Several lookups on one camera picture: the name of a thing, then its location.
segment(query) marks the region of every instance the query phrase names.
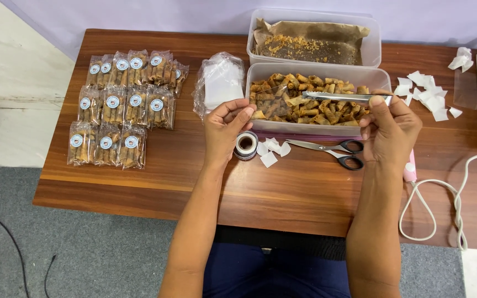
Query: gray carpet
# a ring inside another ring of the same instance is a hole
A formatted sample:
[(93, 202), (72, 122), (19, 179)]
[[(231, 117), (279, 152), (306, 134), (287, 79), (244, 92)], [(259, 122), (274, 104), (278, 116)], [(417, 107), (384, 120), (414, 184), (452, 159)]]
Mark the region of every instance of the gray carpet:
[[(31, 298), (44, 298), (43, 279), (53, 254), (49, 296), (156, 297), (169, 241), (170, 220), (32, 206), (40, 169), (0, 167), (0, 220), (16, 238)], [(402, 245), (401, 294), (465, 297), (457, 249)], [(0, 298), (24, 298), (17, 252), (0, 227)]]

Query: scissors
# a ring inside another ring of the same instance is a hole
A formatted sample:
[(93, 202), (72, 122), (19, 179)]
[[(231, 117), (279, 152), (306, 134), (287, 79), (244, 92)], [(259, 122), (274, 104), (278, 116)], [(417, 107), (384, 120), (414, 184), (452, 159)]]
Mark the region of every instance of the scissors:
[[(364, 162), (361, 159), (359, 159), (358, 157), (356, 157), (354, 155), (339, 154), (339, 153), (336, 153), (336, 152), (333, 151), (333, 150), (341, 150), (341, 151), (345, 151), (345, 152), (349, 152), (349, 153), (360, 153), (360, 152), (362, 152), (364, 150), (364, 145), (362, 144), (362, 142), (357, 141), (355, 139), (344, 140), (343, 142), (340, 143), (340, 145), (331, 146), (331, 147), (324, 146), (324, 145), (319, 145), (319, 144), (314, 144), (314, 143), (310, 143), (310, 142), (305, 142), (305, 141), (302, 141), (302, 140), (295, 140), (295, 139), (287, 139), (287, 141), (288, 141), (288, 143), (290, 143), (292, 145), (300, 146), (300, 147), (303, 147), (303, 148), (314, 149), (314, 150), (318, 150), (318, 151), (325, 151), (325, 152), (331, 154), (332, 156), (334, 156), (336, 158), (336, 160), (338, 160), (338, 163), (340, 163), (341, 166), (345, 167), (348, 170), (357, 171), (357, 170), (361, 170), (364, 167)], [(358, 150), (353, 150), (353, 149), (349, 148), (348, 147), (349, 143), (357, 144), (358, 145)], [(356, 162), (357, 166), (356, 167), (348, 166), (347, 165), (347, 160), (348, 159), (353, 160), (354, 162)]]

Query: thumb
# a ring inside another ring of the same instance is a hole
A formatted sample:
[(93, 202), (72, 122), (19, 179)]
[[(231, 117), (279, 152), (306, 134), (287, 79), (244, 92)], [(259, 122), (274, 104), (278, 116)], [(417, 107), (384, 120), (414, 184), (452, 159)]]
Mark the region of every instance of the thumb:
[(396, 125), (393, 116), (389, 112), (389, 107), (386, 105), (384, 98), (381, 96), (373, 96), (369, 100), (369, 110), (375, 116), (375, 124), (382, 129), (389, 129)]
[(233, 119), (233, 121), (231, 121), (228, 126), (231, 126), (231, 128), (238, 134), (242, 127), (246, 125), (246, 123), (248, 123), (252, 114), (253, 109), (251, 107), (246, 107), (245, 109), (240, 111), (240, 113), (238, 113), (235, 119)]

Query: metal tongs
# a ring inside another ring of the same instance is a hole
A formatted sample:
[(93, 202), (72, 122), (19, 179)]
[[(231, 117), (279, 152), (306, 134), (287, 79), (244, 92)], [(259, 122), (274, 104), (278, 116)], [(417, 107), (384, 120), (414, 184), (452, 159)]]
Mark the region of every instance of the metal tongs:
[(381, 96), (384, 98), (386, 105), (391, 103), (392, 95), (388, 94), (333, 94), (328, 92), (313, 92), (313, 91), (304, 91), (303, 97), (314, 98), (314, 99), (334, 99), (334, 100), (343, 100), (343, 101), (354, 101), (355, 103), (368, 105), (369, 99), (373, 96)]

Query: food storage box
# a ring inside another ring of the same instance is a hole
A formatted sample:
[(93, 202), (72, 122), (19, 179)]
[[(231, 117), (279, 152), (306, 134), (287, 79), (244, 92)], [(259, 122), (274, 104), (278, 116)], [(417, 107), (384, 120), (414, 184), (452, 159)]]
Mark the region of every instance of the food storage box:
[[(248, 70), (246, 96), (250, 94), (251, 82), (268, 79), (274, 73), (287, 75), (300, 73), (304, 76), (317, 75), (320, 78), (337, 78), (349, 81), (354, 87), (366, 85), (369, 91), (384, 89), (391, 91), (387, 72), (379, 68), (354, 65), (337, 65), (322, 63), (256, 63)], [(312, 125), (285, 123), (268, 120), (254, 120), (253, 129), (269, 132), (288, 132), (292, 134), (359, 136), (360, 128), (355, 126)]]
[(371, 17), (360, 17), (356, 15), (343, 15), (328, 12), (315, 12), (308, 10), (285, 10), (285, 9), (257, 9), (251, 15), (250, 32), (248, 33), (248, 45), (246, 51), (250, 56), (250, 64), (259, 62), (292, 62), (292, 63), (313, 63), (338, 65), (330, 63), (318, 63), (297, 61), (282, 58), (254, 55), (251, 52), (253, 48), (253, 30), (257, 28), (257, 18), (263, 18), (269, 24), (279, 21), (297, 21), (297, 22), (328, 22), (343, 23), (351, 25), (360, 25), (369, 28), (369, 35), (362, 39), (361, 54), (362, 66), (378, 67), (381, 62), (381, 39), (380, 26), (378, 22)]

